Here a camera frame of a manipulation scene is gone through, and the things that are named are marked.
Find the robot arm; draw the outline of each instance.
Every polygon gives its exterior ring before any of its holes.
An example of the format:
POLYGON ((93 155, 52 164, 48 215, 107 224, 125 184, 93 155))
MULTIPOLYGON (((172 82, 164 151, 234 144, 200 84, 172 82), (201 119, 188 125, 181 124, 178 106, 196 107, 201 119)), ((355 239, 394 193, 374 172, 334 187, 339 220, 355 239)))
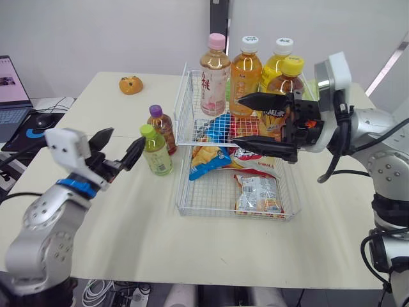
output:
POLYGON ((373 179, 372 202, 376 228, 364 239, 361 253, 371 272, 384 287, 393 290, 396 304, 409 304, 409 120, 397 125, 393 117, 377 109, 350 106, 351 76, 343 53, 315 66, 319 101, 308 101, 295 91, 287 95, 254 93, 241 104, 257 111, 285 111, 290 116, 281 130, 281 142, 266 136, 234 139, 238 146, 262 155, 297 161, 301 148, 320 152, 328 148, 333 158, 327 172, 318 179, 327 181, 342 155, 358 160, 373 179), (389 273, 390 282, 377 274, 364 255, 369 242, 374 268, 389 273))
POLYGON ((112 131, 102 130, 89 142, 75 130, 45 132, 53 159, 70 174, 27 208, 21 232, 7 251, 6 267, 16 294, 12 306, 71 306, 76 286, 70 278, 73 239, 90 199, 106 190, 122 169, 130 170, 145 144, 140 138, 122 160, 108 161, 100 150, 112 131))

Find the yellow bottle cap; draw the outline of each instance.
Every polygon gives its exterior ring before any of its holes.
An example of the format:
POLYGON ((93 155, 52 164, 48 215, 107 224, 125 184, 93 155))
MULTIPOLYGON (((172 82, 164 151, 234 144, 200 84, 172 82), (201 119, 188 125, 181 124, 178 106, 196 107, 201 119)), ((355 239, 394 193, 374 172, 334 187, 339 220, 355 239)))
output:
POLYGON ((145 124, 141 128, 139 128, 142 136, 146 137, 147 139, 152 139, 156 135, 155 128, 152 125, 145 124))
POLYGON ((304 67, 304 60, 299 56, 288 56, 281 63, 281 72, 289 77, 296 77, 301 74, 304 67))

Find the laptop keyboard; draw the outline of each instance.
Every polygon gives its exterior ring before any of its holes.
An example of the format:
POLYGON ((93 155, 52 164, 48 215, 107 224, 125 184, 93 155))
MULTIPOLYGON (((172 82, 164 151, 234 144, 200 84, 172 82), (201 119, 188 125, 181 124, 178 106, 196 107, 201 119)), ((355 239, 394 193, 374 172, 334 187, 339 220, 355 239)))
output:
POLYGON ((0 111, 0 125, 18 123, 26 113, 26 109, 0 111))

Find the green tea bottle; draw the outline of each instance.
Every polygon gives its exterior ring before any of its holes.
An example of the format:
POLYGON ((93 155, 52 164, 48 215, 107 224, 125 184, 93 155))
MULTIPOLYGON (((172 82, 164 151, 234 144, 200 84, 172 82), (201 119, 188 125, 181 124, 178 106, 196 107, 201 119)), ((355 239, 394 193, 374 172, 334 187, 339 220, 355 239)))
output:
POLYGON ((152 125, 143 125, 141 134, 146 138, 143 155, 148 161, 152 173, 164 176, 172 169, 172 160, 167 152, 166 141, 163 135, 157 133, 152 125))

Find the laptop screen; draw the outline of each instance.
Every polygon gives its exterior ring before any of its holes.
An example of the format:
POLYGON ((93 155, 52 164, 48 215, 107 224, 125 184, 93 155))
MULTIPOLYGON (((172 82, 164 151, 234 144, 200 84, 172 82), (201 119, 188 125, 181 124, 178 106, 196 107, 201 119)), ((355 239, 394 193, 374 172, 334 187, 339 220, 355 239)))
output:
POLYGON ((8 56, 0 56, 0 104, 29 100, 8 56))

